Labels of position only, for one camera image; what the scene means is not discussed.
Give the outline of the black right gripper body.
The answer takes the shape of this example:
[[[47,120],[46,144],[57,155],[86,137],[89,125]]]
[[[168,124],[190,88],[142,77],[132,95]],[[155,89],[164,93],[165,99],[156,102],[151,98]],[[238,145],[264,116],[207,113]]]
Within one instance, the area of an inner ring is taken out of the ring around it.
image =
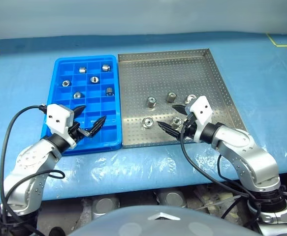
[[[197,130],[197,124],[196,124],[196,116],[194,113],[190,113],[187,115],[187,117],[184,120],[183,127],[181,130],[181,137],[183,139],[185,138],[191,138],[194,139],[194,135]]]

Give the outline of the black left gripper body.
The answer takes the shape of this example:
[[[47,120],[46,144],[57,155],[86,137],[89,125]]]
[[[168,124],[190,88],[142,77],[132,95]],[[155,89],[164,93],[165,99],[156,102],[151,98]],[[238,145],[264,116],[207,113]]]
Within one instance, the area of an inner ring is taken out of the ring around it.
[[[90,137],[91,132],[80,127],[80,123],[73,122],[73,126],[69,128],[69,135],[75,142],[80,142],[85,137]]]

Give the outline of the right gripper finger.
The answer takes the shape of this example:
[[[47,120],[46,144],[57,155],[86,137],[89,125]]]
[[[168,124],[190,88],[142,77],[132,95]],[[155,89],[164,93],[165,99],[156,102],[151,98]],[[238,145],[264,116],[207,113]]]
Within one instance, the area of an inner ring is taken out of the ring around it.
[[[187,115],[187,112],[185,110],[185,106],[183,106],[183,105],[172,105],[172,108],[175,111],[177,111],[177,112],[179,112],[179,113],[181,113],[183,115]]]
[[[165,133],[167,133],[168,135],[174,137],[175,139],[180,139],[181,133],[180,133],[178,130],[172,128],[171,125],[169,125],[169,124],[167,124],[167,123],[165,123],[165,122],[163,122],[163,121],[158,121],[157,123],[158,123],[158,126],[159,126]]]

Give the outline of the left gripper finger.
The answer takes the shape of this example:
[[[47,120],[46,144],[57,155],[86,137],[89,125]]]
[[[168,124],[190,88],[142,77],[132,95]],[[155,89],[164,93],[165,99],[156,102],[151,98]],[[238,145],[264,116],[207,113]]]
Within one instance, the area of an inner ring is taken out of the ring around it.
[[[86,105],[81,105],[81,106],[75,107],[73,109],[73,112],[74,112],[74,118],[73,119],[75,120],[76,118],[78,118],[83,113],[85,108],[86,108]]]
[[[104,123],[106,121],[106,116],[102,116],[101,118],[99,118],[98,120],[96,120],[96,122],[93,124],[92,128],[87,131],[87,137],[93,137],[95,136],[100,129],[103,127]]]

